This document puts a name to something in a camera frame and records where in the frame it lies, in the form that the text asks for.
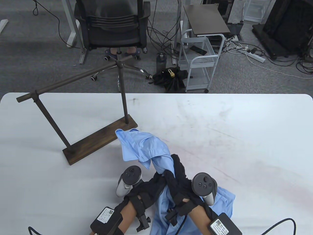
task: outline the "power strip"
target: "power strip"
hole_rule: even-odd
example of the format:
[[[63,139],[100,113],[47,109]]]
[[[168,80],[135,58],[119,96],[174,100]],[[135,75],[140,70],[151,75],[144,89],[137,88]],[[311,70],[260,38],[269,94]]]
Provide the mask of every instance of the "power strip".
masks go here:
[[[261,62],[261,63],[264,63],[264,61],[265,61],[264,58],[262,58],[262,57],[260,57],[260,56],[258,56],[258,55],[256,55],[256,54],[252,54],[252,53],[250,53],[250,52],[247,52],[247,51],[244,50],[244,49],[239,49],[238,51],[240,51],[240,52],[243,53],[243,54],[246,54],[247,56],[249,56],[249,57],[251,57],[252,59],[255,59],[255,60],[257,60],[257,61],[259,61],[259,62]]]

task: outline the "white plastic bin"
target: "white plastic bin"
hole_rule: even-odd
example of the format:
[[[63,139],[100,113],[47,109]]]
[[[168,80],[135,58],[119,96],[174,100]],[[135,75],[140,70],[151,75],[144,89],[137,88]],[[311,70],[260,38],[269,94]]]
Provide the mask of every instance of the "white plastic bin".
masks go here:
[[[271,0],[246,0],[243,9],[243,20],[261,23]]]

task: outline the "chair base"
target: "chair base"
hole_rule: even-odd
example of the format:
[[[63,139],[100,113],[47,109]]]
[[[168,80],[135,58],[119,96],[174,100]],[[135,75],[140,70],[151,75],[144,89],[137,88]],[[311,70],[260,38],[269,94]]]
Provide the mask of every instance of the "chair base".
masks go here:
[[[122,58],[122,55],[121,55],[121,49],[118,48],[118,52],[117,52],[117,59],[121,59]],[[140,59],[140,56],[139,55],[135,55],[134,58],[136,60],[139,60]],[[111,57],[109,55],[106,55],[105,56],[105,60],[110,60]],[[103,71],[106,71],[106,70],[109,70],[109,69],[113,69],[117,67],[116,65],[108,68],[108,69],[105,69],[105,70],[102,70],[101,72]],[[128,65],[128,64],[125,64],[123,63],[123,68],[126,68],[126,69],[131,69],[131,70],[135,70],[135,71],[139,71],[139,72],[142,72],[145,76],[146,76],[146,79],[152,79],[152,74],[148,73],[145,69],[142,69],[140,67],[137,67],[137,66],[134,66],[134,65]],[[98,74],[101,73],[101,72],[98,72],[98,73],[95,73],[94,75],[92,75],[90,78],[92,81],[96,81],[98,79]],[[118,89],[119,89],[119,92],[121,92],[120,90],[120,81],[119,81],[119,77],[117,78],[117,86],[118,86]]]

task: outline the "white table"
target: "white table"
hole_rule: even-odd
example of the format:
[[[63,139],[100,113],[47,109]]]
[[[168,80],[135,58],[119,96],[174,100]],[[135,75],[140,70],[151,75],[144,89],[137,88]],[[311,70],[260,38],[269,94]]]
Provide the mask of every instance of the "white table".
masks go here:
[[[69,166],[64,144],[22,93],[0,102],[0,228],[6,235],[86,235],[115,195],[124,169],[118,140]],[[42,102],[70,143],[123,116],[120,94],[46,93]],[[233,221],[261,234],[291,217],[297,234],[313,225],[313,102],[308,95],[127,94],[138,129],[180,156],[187,176],[205,171],[236,194]],[[143,169],[144,180],[154,170]],[[127,234],[137,234],[136,221]],[[292,234],[285,222],[271,234]],[[145,230],[140,234],[149,234]]]

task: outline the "smartphone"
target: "smartphone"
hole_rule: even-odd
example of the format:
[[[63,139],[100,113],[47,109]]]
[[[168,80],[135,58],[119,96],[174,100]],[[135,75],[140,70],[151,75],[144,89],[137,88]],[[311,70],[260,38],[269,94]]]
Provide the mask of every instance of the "smartphone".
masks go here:
[[[207,51],[205,51],[205,50],[203,50],[203,49],[201,49],[199,47],[196,47],[196,46],[190,47],[190,50],[192,50],[192,51],[194,51],[194,52],[196,52],[196,53],[198,53],[200,55],[206,55],[207,54]]]

